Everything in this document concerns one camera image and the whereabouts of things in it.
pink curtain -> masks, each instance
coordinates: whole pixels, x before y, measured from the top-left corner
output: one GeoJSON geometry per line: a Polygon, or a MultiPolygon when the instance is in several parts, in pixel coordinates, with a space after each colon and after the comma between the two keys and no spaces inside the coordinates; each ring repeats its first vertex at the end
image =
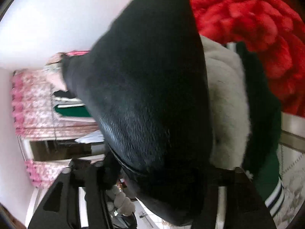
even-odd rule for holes
{"type": "Polygon", "coordinates": [[[60,121],[53,110],[52,93],[43,70],[15,73],[12,105],[17,135],[33,141],[75,139],[98,130],[92,122],[60,121]]]}
{"type": "Polygon", "coordinates": [[[30,175],[32,184],[37,188],[49,188],[58,177],[61,170],[68,167],[69,163],[52,163],[25,161],[26,170],[30,175]]]}

gray fuzzy fabric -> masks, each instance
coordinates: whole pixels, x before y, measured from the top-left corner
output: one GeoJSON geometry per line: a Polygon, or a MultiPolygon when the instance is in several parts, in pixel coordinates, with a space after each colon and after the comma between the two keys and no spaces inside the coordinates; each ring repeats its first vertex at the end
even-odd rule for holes
{"type": "Polygon", "coordinates": [[[210,162],[222,169],[241,166],[250,133],[244,70],[237,53],[201,36],[214,144],[210,162]]]}

